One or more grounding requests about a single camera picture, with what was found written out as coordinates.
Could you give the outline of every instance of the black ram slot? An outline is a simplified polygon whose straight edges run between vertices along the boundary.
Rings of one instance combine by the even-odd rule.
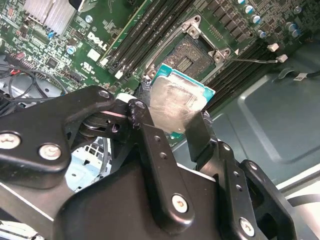
[[[128,49],[134,44],[138,36],[148,27],[154,15],[157,15],[159,9],[166,3],[165,0],[154,1],[147,9],[139,22],[129,31],[128,36],[122,41],[120,46],[112,53],[112,62],[121,59]]]
[[[183,0],[166,21],[158,28],[158,30],[152,35],[152,38],[146,43],[146,48],[143,51],[138,52],[138,54],[133,56],[132,61],[130,62],[130,68],[127,69],[128,72],[135,71],[136,68],[143,63],[145,58],[149,55],[150,50],[153,49],[158,42],[166,35],[166,33],[174,26],[179,17],[191,6],[194,0]]]
[[[240,58],[270,60],[275,59],[276,55],[267,50],[264,42],[258,41],[242,54]],[[260,79],[273,67],[273,64],[260,64],[255,62],[233,61],[228,63],[223,71],[207,84],[207,86],[214,89],[216,93],[208,102],[205,109],[211,112],[228,99],[236,97],[243,91],[243,87],[252,83],[253,80]]]
[[[169,6],[164,5],[160,11],[153,17],[149,26],[143,31],[143,33],[134,41],[131,48],[125,53],[118,66],[121,69],[122,66],[127,66],[130,60],[141,51],[146,44],[146,41],[150,39],[152,34],[157,30],[159,25],[167,18],[168,14],[176,7],[174,2],[171,2]]]

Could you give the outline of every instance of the heatsink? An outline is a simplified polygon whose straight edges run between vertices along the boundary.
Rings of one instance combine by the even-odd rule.
[[[62,35],[76,10],[68,0],[26,0],[23,9],[35,20],[57,35]]]

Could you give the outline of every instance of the screw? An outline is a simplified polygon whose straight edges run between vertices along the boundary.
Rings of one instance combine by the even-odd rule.
[[[239,223],[245,234],[249,237],[253,237],[255,235],[255,229],[247,219],[241,217]]]
[[[302,8],[300,6],[296,6],[294,8],[294,10],[293,10],[293,13],[296,14],[296,15],[301,13],[301,12],[302,12]]]
[[[92,18],[92,16],[90,16],[90,15],[85,16],[85,21],[86,21],[88,24],[92,23],[93,20],[94,20],[94,19]]]
[[[179,213],[186,213],[188,211],[188,204],[186,200],[180,195],[174,195],[172,197],[172,204]]]
[[[249,162],[249,165],[253,170],[257,170],[258,169],[257,166],[253,162]]]
[[[19,146],[21,139],[13,133],[0,134],[0,149],[14,149]]]
[[[138,106],[139,108],[141,108],[141,109],[144,109],[144,108],[145,108],[144,103],[141,102],[141,101],[136,101],[136,102],[135,102],[135,105],[137,105],[137,106]]]
[[[230,151],[230,147],[227,144],[223,143],[222,146],[225,150]]]
[[[100,91],[99,91],[99,95],[100,95],[101,97],[106,98],[106,99],[109,98],[109,93],[108,93],[107,91],[100,90]]]
[[[61,150],[53,144],[45,144],[39,149],[39,154],[46,160],[57,160],[61,156]]]

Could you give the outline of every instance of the chip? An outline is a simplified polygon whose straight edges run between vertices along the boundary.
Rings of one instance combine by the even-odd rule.
[[[231,34],[236,37],[238,36],[239,34],[241,34],[241,29],[239,27],[236,27],[232,32]]]
[[[54,60],[52,57],[49,57],[48,61],[46,62],[46,65],[54,69],[58,65],[58,62]]]
[[[213,64],[213,59],[187,35],[162,63],[196,79]]]

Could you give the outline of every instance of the motherboard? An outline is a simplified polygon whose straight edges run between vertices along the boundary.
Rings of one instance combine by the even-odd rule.
[[[290,57],[319,26],[318,0],[2,0],[0,52],[69,91],[132,95],[166,64],[215,90],[213,111],[274,67],[232,59]]]

